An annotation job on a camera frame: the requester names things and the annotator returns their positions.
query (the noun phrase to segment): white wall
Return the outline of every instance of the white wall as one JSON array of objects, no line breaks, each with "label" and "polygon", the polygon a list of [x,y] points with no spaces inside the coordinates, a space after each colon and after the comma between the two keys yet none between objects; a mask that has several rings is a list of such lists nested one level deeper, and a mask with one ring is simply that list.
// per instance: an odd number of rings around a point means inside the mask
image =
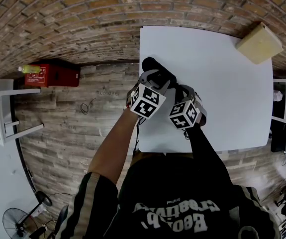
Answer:
[{"label": "white wall", "polygon": [[[13,89],[13,80],[0,80],[0,90]],[[5,122],[11,121],[9,97],[2,98]],[[0,145],[0,239],[8,239],[3,229],[2,216],[8,208],[31,211],[37,205],[21,165],[15,141]]]}]

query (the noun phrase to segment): striped sleeve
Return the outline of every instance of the striped sleeve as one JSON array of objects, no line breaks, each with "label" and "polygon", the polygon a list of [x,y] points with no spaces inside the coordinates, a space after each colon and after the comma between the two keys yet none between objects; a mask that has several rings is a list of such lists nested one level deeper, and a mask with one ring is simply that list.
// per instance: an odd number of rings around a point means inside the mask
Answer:
[{"label": "striped sleeve", "polygon": [[261,206],[257,190],[239,185],[234,185],[234,189],[239,200],[236,215],[240,229],[238,238],[243,238],[244,231],[251,231],[256,234],[254,238],[280,239],[279,227],[272,214]]},{"label": "striped sleeve", "polygon": [[57,239],[101,238],[118,210],[117,188],[105,177],[88,173],[68,208]]}]

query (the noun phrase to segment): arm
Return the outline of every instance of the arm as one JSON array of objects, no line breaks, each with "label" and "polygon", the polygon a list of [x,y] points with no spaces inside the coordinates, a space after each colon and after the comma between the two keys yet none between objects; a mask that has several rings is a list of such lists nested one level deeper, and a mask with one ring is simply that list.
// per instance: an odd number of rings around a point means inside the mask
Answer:
[{"label": "arm", "polygon": [[101,238],[106,233],[118,210],[116,183],[137,119],[138,115],[126,109],[107,135],[69,204],[56,238]]},{"label": "arm", "polygon": [[138,115],[125,109],[115,126],[98,148],[89,166],[89,172],[97,173],[117,183],[127,156],[129,142]]}]

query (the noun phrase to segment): beige box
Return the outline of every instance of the beige box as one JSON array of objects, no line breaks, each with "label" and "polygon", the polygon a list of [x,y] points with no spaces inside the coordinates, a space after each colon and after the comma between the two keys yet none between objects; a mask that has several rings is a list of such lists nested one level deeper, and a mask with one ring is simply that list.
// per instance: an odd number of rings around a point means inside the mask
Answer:
[{"label": "beige box", "polygon": [[255,64],[283,51],[281,41],[262,22],[236,45],[236,49]]}]

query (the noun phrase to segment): brick wall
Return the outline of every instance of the brick wall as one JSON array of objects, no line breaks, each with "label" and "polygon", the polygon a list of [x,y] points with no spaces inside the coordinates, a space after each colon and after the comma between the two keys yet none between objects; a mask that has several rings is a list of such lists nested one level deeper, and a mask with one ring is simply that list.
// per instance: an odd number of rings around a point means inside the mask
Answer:
[{"label": "brick wall", "polygon": [[260,21],[283,42],[273,66],[286,77],[286,0],[0,0],[0,77],[39,58],[138,58],[142,25],[243,37]]}]

